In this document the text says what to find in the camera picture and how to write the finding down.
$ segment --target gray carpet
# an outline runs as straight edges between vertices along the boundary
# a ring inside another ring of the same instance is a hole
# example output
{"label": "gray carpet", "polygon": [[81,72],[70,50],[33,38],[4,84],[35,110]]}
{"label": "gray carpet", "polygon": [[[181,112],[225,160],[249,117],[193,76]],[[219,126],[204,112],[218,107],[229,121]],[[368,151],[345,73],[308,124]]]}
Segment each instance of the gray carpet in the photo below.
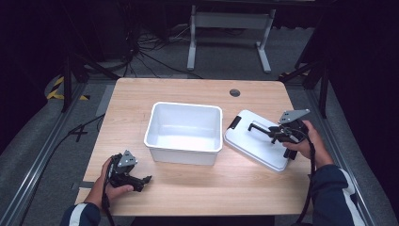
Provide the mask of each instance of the gray carpet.
{"label": "gray carpet", "polygon": [[[165,79],[170,77],[197,79],[200,76],[208,79],[276,80],[281,73],[294,70],[294,65],[311,33],[311,29],[272,29],[266,44],[266,53],[272,68],[270,74],[263,72],[258,53],[254,48],[255,41],[262,34],[251,30],[234,36],[221,30],[199,32],[196,66],[193,72],[185,69],[189,46],[186,40],[188,37],[185,36],[160,50],[144,52],[178,71],[143,55],[134,58],[126,72],[125,69],[121,69],[115,73],[126,77],[159,76]],[[116,64],[118,63],[116,61],[110,60],[104,65]],[[389,200],[353,138],[332,87],[328,90],[327,119],[323,120],[317,107],[314,106],[318,97],[318,87],[315,90],[304,90],[296,85],[300,81],[301,78],[296,78],[286,84],[291,101],[295,109],[311,110],[307,118],[313,121],[324,136],[328,149],[337,163],[342,164],[343,168],[354,176],[359,185],[360,197],[368,210],[367,212],[362,209],[366,222],[369,225],[398,225]],[[45,94],[54,82],[48,85]],[[115,81],[109,80],[102,74],[92,74],[87,84],[79,85],[75,82],[73,84],[76,95],[89,95],[89,100],[74,102],[70,111],[63,114],[60,113],[62,100],[49,100],[0,156],[2,197],[0,213],[6,213],[8,210],[8,204],[12,202],[43,147],[55,147],[73,128],[105,112]],[[98,119],[85,126],[84,131],[88,133],[82,135],[79,140],[77,135],[71,135],[57,147],[41,177],[26,216],[23,217],[25,208],[22,208],[16,213],[18,217],[11,225],[19,225],[22,218],[24,218],[23,225],[59,223],[64,210],[75,201],[77,185],[82,181],[100,128],[101,119]],[[54,134],[56,134],[55,141],[49,140]],[[275,225],[288,226],[295,222],[296,218],[297,216],[276,216]],[[129,225],[132,219],[116,218],[116,222],[120,225]],[[311,222],[311,217],[307,216],[305,221]],[[107,225],[106,218],[103,218],[102,225]]]}

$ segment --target wire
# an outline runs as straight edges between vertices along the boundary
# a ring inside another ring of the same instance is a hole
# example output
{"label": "wire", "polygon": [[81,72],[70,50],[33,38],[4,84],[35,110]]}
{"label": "wire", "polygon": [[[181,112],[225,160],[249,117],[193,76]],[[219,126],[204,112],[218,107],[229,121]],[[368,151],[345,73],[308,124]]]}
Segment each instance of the wire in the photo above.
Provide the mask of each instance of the wire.
{"label": "wire", "polygon": [[311,180],[309,182],[308,194],[306,196],[305,204],[303,206],[302,212],[300,213],[298,219],[296,220],[296,223],[301,223],[303,218],[306,215],[306,212],[308,211],[309,204],[311,202],[311,188],[312,188],[312,178],[313,178],[313,175],[315,173],[315,154],[316,154],[316,150],[314,149],[314,145],[311,142],[311,139],[309,138],[308,135],[306,135],[305,133],[303,133],[300,130],[296,130],[296,129],[291,129],[291,130],[295,131],[295,132],[298,132],[302,136],[304,136],[306,138],[306,140],[309,142],[309,146],[311,147]]}
{"label": "wire", "polygon": [[80,124],[80,125],[76,126],[75,128],[71,129],[71,130],[68,132],[68,134],[67,134],[64,138],[62,138],[62,139],[57,143],[57,145],[56,145],[56,146],[54,147],[54,149],[51,151],[51,153],[50,153],[48,159],[46,160],[46,162],[45,162],[45,164],[44,164],[43,170],[40,172],[40,175],[39,175],[39,177],[38,177],[38,182],[35,184],[35,186],[34,186],[34,188],[33,188],[33,193],[32,193],[32,195],[31,195],[30,198],[29,198],[29,202],[28,202],[28,204],[27,204],[27,206],[26,206],[26,208],[25,208],[25,210],[24,210],[24,214],[23,214],[23,216],[22,216],[22,218],[21,218],[20,226],[24,224],[24,220],[25,220],[26,215],[27,215],[27,213],[28,213],[28,211],[29,211],[29,208],[30,208],[30,206],[31,206],[31,204],[32,204],[32,202],[33,202],[33,198],[35,197],[35,194],[36,194],[36,192],[38,191],[38,187],[39,187],[39,184],[40,184],[41,177],[43,176],[44,172],[46,171],[47,166],[49,165],[49,162],[50,162],[51,158],[53,157],[54,153],[56,152],[56,149],[59,147],[59,145],[61,145],[61,143],[64,142],[64,140],[65,140],[66,138],[68,138],[71,134],[73,134],[74,132],[76,132],[76,131],[79,130],[80,128],[82,128],[82,127],[84,127],[84,126],[86,126],[86,125],[88,125],[88,124],[90,124],[90,123],[92,123],[92,122],[94,122],[94,121],[96,121],[96,120],[102,118],[104,115],[105,115],[105,114],[103,114],[103,115],[101,115],[101,116],[95,118],[94,120],[91,120],[91,121],[88,121],[88,122],[86,122],[86,123],[84,123],[84,124]]}
{"label": "wire", "polygon": [[156,58],[154,58],[154,57],[152,57],[152,56],[149,56],[149,55],[147,55],[147,54],[145,54],[145,53],[143,53],[143,52],[141,52],[141,51],[140,51],[140,54],[141,54],[141,55],[144,55],[144,56],[146,56],[146,57],[149,57],[150,59],[152,59],[152,60],[154,60],[154,61],[156,61],[156,62],[158,62],[158,63],[164,65],[165,67],[167,67],[167,68],[169,68],[169,69],[172,69],[173,71],[176,71],[176,72],[179,72],[179,73],[189,73],[189,74],[192,74],[192,75],[196,76],[197,78],[203,79],[203,77],[201,77],[201,76],[199,76],[199,75],[197,75],[197,74],[195,74],[195,73],[185,72],[185,71],[182,71],[182,70],[179,70],[179,69],[172,68],[172,67],[168,66],[166,63],[163,63],[163,62],[159,61],[158,59],[156,59]]}
{"label": "wire", "polygon": [[149,69],[151,72],[152,72],[152,74],[153,75],[155,75],[155,77],[157,77],[157,78],[161,78],[161,77],[159,77],[158,75],[156,75],[156,73],[149,67],[149,66],[147,66],[147,64],[146,63],[144,63],[144,61],[142,60],[142,59],[140,59],[139,57],[137,57],[136,56],[136,58],[138,59],[138,60],[140,60],[141,61],[141,63],[147,68],[147,69]]}

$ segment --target metal stand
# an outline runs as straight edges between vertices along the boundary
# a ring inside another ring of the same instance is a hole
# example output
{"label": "metal stand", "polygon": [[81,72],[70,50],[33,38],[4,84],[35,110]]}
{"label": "metal stand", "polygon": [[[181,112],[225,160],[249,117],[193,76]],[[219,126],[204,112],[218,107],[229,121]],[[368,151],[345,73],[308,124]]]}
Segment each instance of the metal stand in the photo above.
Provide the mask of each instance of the metal stand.
{"label": "metal stand", "polygon": [[88,73],[84,68],[85,64],[88,64],[91,68],[103,73],[113,80],[118,80],[120,78],[108,69],[84,56],[69,53],[64,61],[64,105],[61,112],[67,111],[68,107],[72,103],[72,74],[79,83],[86,83],[88,81]]}
{"label": "metal stand", "polygon": [[270,65],[267,60],[264,47],[272,27],[276,11],[270,10],[269,14],[243,14],[243,13],[216,13],[196,12],[196,6],[191,8],[191,42],[188,51],[187,70],[193,71],[196,58],[196,28],[197,27],[224,27],[224,28],[246,28],[262,29],[263,39],[256,42],[259,58],[261,59],[263,71],[270,73]]}
{"label": "metal stand", "polygon": [[286,83],[289,80],[305,72],[309,72],[308,76],[302,83],[302,86],[305,89],[314,89],[318,81],[322,79],[321,88],[320,88],[320,98],[319,98],[319,110],[322,117],[326,119],[327,118],[326,101],[327,101],[328,74],[329,74],[326,60],[309,63],[291,73],[283,73],[279,77],[279,81],[282,83]]}

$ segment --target sleeve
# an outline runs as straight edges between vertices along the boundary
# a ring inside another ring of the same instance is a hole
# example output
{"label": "sleeve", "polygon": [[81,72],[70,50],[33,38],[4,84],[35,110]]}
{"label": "sleeve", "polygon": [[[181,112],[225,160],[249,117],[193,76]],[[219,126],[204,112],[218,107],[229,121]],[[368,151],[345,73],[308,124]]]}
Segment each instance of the sleeve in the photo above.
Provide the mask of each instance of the sleeve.
{"label": "sleeve", "polygon": [[99,225],[100,209],[93,203],[79,203],[69,207],[62,217],[60,226]]}
{"label": "sleeve", "polygon": [[355,187],[343,169],[326,165],[312,179],[313,225],[364,225],[356,207]]}

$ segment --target human hand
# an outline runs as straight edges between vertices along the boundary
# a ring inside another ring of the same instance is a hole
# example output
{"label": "human hand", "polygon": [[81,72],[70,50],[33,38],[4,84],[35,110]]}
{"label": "human hand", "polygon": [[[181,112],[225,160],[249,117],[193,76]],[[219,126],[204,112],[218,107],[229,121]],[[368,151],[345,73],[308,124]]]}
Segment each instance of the human hand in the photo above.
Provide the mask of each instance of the human hand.
{"label": "human hand", "polygon": [[[103,198],[103,188],[104,188],[104,180],[105,180],[105,175],[106,175],[106,170],[108,169],[108,165],[111,162],[111,158],[108,158],[105,163],[103,164],[102,172],[100,177],[96,180],[94,183],[93,188],[90,190],[90,193],[88,193],[88,196],[85,199],[85,202],[91,202],[99,209],[102,209],[102,198]],[[120,195],[133,191],[134,188],[132,186],[119,186],[119,187],[113,187],[109,183],[105,187],[105,193],[109,199],[109,202],[111,203],[113,200],[115,200],[117,197]]]}
{"label": "human hand", "polygon": [[[311,143],[314,146],[315,149],[315,164],[316,168],[321,168],[324,165],[328,164],[334,164],[334,161],[331,158],[331,155],[329,155],[326,146],[323,142],[322,137],[320,134],[317,132],[317,130],[313,127],[310,121],[303,121],[303,123],[308,127],[309,132],[308,136],[309,139],[311,140]],[[283,142],[282,146],[286,147],[289,150],[293,151],[298,151],[300,152],[303,156],[307,158],[311,158],[311,146],[309,145],[309,142],[304,139],[302,142],[294,144],[290,142]]]}

